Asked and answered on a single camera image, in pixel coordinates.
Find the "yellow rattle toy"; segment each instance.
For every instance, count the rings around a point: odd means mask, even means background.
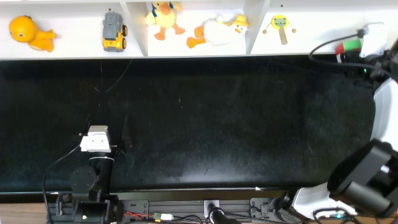
[[[35,50],[52,52],[55,38],[53,30],[41,31],[29,16],[18,16],[10,22],[10,33],[14,40],[28,43]]]
[[[286,38],[285,29],[288,26],[290,26],[292,28],[292,32],[293,33],[297,32],[297,30],[294,29],[291,24],[289,24],[289,20],[287,20],[287,18],[285,16],[283,16],[283,15],[274,16],[272,18],[271,22],[266,27],[266,29],[264,31],[262,31],[263,34],[267,34],[267,29],[268,29],[269,25],[272,25],[272,27],[275,30],[279,30],[279,37],[280,37],[280,41],[282,42],[282,45],[286,45],[287,44],[287,38]]]

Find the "toy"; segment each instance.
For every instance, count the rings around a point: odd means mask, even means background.
[[[109,12],[105,14],[103,25],[104,50],[107,52],[122,52],[127,46],[124,38],[127,36],[127,26],[123,24],[122,16],[111,12],[109,9]]]
[[[292,28],[293,33],[297,32],[297,30],[294,29],[291,24],[289,24],[289,20],[287,20],[287,18],[282,15],[274,16],[271,19],[271,22],[266,27],[266,29],[262,31],[263,34],[267,34],[267,29],[268,29],[269,25],[272,25],[272,27],[275,30],[279,30],[279,37],[280,37],[280,41],[282,42],[282,45],[287,44],[287,38],[286,38],[286,33],[285,33],[285,29],[287,28],[287,26],[290,26]]]
[[[155,34],[155,38],[158,40],[165,40],[166,29],[173,27],[175,34],[180,35],[185,32],[185,29],[179,27],[175,21],[177,15],[175,11],[182,10],[182,6],[178,2],[153,2],[152,11],[148,14],[145,22],[148,26],[157,24],[160,27],[160,32]]]
[[[53,30],[41,31],[29,16],[18,16],[10,22],[10,33],[14,40],[28,43],[35,50],[52,52],[55,38]]]
[[[242,38],[248,31],[249,24],[246,16],[238,15],[231,22],[224,22],[224,18],[219,16],[217,19],[210,19],[203,26],[195,28],[195,37],[187,39],[189,48],[194,48],[198,44],[207,43],[210,45],[230,44]]]

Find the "black tabletop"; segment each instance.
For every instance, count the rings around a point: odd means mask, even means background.
[[[0,191],[38,192],[88,116],[134,149],[116,156],[112,191],[320,184],[367,142],[371,90],[306,57],[0,62]],[[48,190],[67,190],[75,152]]]

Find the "yellow hat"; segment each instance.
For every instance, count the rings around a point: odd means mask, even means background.
[[[246,21],[246,16],[241,14],[239,14],[232,23],[238,26],[249,26],[248,22]]]

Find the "orange toy head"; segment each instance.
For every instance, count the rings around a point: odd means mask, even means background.
[[[18,42],[30,42],[35,39],[38,28],[29,16],[18,16],[10,22],[10,32]]]
[[[156,8],[164,15],[169,15],[170,11],[173,9],[173,4],[171,2],[153,2],[152,7]]]

